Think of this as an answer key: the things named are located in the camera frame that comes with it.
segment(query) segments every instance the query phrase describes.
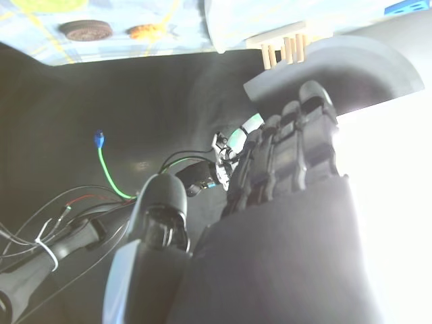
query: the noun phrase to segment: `light green strip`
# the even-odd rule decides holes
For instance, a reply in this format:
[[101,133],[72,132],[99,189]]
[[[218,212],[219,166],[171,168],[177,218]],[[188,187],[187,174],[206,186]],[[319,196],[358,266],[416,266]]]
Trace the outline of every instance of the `light green strip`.
[[103,171],[105,172],[105,176],[108,179],[109,184],[111,185],[111,187],[113,188],[113,190],[121,197],[125,198],[125,199],[134,199],[136,198],[136,196],[129,196],[127,194],[124,194],[122,191],[119,190],[119,188],[117,188],[117,186],[115,185],[114,181],[111,179],[111,176],[109,175],[108,169],[107,169],[107,165],[105,164],[105,161],[103,160],[103,155],[102,155],[102,148],[98,148],[97,149],[97,153],[99,155],[99,161],[101,162]]

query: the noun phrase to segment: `white surface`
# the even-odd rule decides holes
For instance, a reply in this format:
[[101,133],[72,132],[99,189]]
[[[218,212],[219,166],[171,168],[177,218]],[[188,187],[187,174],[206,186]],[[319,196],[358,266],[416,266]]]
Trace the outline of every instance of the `white surface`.
[[422,91],[338,117],[367,271],[386,323],[432,323],[432,113]]

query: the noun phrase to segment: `blue connector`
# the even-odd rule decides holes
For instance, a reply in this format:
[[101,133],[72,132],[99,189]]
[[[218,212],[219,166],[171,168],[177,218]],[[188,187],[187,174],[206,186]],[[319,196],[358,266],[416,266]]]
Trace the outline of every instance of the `blue connector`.
[[96,147],[98,149],[101,149],[104,141],[105,141],[105,137],[103,136],[102,131],[98,130],[94,135],[94,143],[96,144]]
[[429,0],[405,0],[384,9],[385,16],[408,14],[414,11],[428,10]]

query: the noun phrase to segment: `blue plug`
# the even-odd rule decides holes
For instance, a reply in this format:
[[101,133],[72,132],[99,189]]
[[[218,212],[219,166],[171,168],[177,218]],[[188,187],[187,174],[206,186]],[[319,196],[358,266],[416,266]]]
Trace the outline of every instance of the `blue plug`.
[[96,131],[96,134],[94,135],[94,143],[96,144],[96,147],[98,149],[102,148],[104,141],[105,141],[105,137],[103,136],[102,131],[101,130]]

